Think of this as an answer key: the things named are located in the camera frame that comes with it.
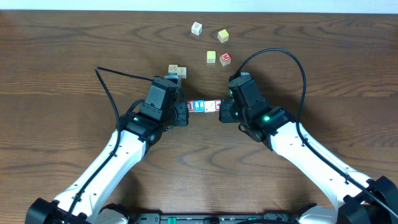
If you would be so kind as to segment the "red U block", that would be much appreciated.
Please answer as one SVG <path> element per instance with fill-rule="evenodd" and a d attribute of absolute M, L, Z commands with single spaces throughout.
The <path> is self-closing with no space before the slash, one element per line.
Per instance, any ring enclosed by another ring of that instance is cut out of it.
<path fill-rule="evenodd" d="M 195 111 L 195 102 L 193 100 L 187 101 L 187 108 L 189 112 Z"/>

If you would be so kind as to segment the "red A block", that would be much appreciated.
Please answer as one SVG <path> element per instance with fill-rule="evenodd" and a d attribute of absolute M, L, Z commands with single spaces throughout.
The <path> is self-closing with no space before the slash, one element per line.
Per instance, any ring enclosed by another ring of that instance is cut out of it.
<path fill-rule="evenodd" d="M 221 100 L 215 100 L 215 110 L 219 111 L 221 106 Z"/>

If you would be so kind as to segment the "blue J block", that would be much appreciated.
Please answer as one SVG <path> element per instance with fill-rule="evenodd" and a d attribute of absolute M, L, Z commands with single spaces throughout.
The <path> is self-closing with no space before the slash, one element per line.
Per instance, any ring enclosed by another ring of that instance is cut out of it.
<path fill-rule="evenodd" d="M 205 101 L 195 100 L 194 101 L 194 112 L 204 112 L 205 111 Z"/>

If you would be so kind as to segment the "white block red dots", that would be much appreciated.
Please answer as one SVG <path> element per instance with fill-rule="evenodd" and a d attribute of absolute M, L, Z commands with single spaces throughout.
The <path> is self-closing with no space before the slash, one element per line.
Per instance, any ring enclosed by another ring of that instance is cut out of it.
<path fill-rule="evenodd" d="M 204 101 L 204 107 L 206 113 L 212 113 L 216 111 L 216 103 L 215 100 Z"/>

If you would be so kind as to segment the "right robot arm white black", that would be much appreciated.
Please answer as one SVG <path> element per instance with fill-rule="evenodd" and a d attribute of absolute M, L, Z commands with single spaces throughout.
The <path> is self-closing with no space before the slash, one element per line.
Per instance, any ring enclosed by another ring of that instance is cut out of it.
<path fill-rule="evenodd" d="M 315 140 L 289 112 L 271 108 L 249 75 L 229 79 L 231 96 L 220 106 L 222 123 L 238 123 L 252 140 L 301 170 L 333 208 L 311 205 L 297 223 L 397 223 L 397 187 L 387 177 L 373 180 L 337 158 Z"/>

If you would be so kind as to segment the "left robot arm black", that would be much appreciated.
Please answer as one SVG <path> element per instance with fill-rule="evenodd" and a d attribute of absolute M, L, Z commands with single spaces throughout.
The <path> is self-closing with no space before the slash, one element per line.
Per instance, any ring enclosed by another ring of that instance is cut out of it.
<path fill-rule="evenodd" d="M 155 77 L 144 100 L 118 117 L 106 147 L 86 171 L 51 202 L 38 198 L 26 223 L 129 223 L 132 215 L 105 202 L 127 172 L 173 126 L 188 124 L 178 77 Z"/>

